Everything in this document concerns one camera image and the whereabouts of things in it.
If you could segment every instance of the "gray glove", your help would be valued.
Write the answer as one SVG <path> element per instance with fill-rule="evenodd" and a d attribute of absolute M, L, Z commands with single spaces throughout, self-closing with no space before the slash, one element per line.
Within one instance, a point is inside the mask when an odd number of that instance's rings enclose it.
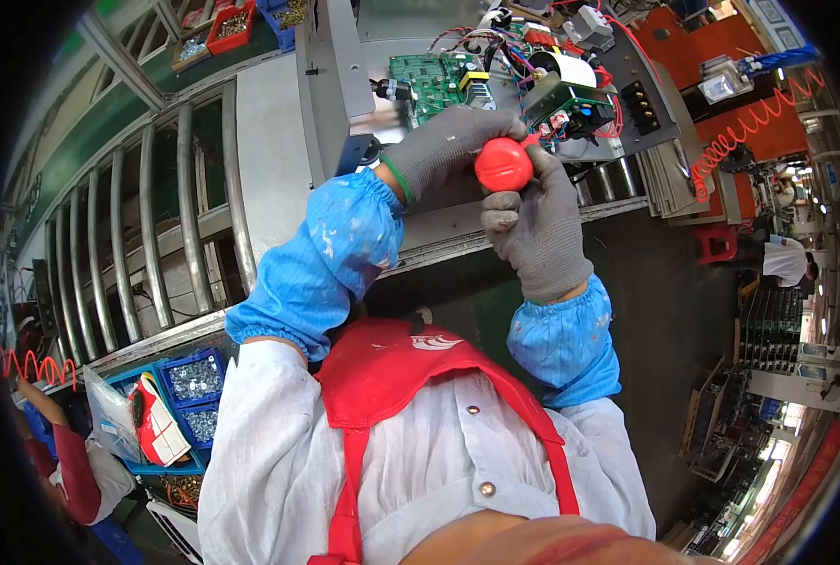
<path fill-rule="evenodd" d="M 564 167 L 539 145 L 528 145 L 527 154 L 535 178 L 520 193 L 482 200 L 482 225 L 495 253 L 516 269 L 524 297 L 550 302 L 582 285 L 592 263 L 584 256 L 577 191 Z"/>
<path fill-rule="evenodd" d="M 482 145 L 495 137 L 523 141 L 527 126 L 507 110 L 451 106 L 392 145 L 382 155 L 410 206 L 428 186 L 444 182 L 448 173 L 470 164 Z"/>

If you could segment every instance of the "red apron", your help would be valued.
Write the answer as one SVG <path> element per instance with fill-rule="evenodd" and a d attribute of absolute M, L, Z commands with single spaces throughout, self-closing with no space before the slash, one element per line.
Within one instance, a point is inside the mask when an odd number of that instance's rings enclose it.
<path fill-rule="evenodd" d="M 358 519 L 358 488 L 369 428 L 403 410 L 430 378 L 452 369 L 480 369 L 498 394 L 542 441 L 554 475 L 561 514 L 580 514 L 564 440 L 523 384 L 465 340 L 436 325 L 411 335 L 411 325 L 364 318 L 347 326 L 322 363 L 316 379 L 328 424 L 344 437 L 345 484 L 328 529 L 328 555 L 308 565 L 358 565 L 363 544 Z"/>

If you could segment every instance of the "red screwdriver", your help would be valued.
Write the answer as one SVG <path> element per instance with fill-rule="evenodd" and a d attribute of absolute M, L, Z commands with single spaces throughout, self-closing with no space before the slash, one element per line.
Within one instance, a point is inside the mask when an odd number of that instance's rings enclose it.
<path fill-rule="evenodd" d="M 496 137 L 482 146 L 474 169 L 482 186 L 501 193 L 519 191 L 533 178 L 533 164 L 527 156 L 527 145 L 539 143 L 539 134 L 530 134 L 517 143 L 509 137 Z"/>

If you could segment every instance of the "factory floor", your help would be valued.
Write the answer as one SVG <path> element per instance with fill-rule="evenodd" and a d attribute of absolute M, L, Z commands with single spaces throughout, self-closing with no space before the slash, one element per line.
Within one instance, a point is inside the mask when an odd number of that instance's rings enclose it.
<path fill-rule="evenodd" d="M 660 538 L 708 485 L 677 452 L 694 384 L 720 356 L 730 361 L 734 275 L 697 266 L 690 229 L 666 227 L 647 210 L 584 224 L 584 247 L 611 296 L 623 386 L 614 401 L 626 415 Z M 392 317 L 424 305 L 433 322 L 529 383 L 504 346 L 522 300 L 510 265 L 485 250 L 377 281 L 366 305 L 370 315 Z"/>

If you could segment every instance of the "red stool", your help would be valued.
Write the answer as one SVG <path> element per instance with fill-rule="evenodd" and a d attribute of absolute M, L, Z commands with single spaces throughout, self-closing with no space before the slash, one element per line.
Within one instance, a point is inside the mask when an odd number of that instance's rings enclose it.
<path fill-rule="evenodd" d="M 722 223 L 694 228 L 693 237 L 699 242 L 702 256 L 697 265 L 727 261 L 737 254 L 737 228 Z"/>

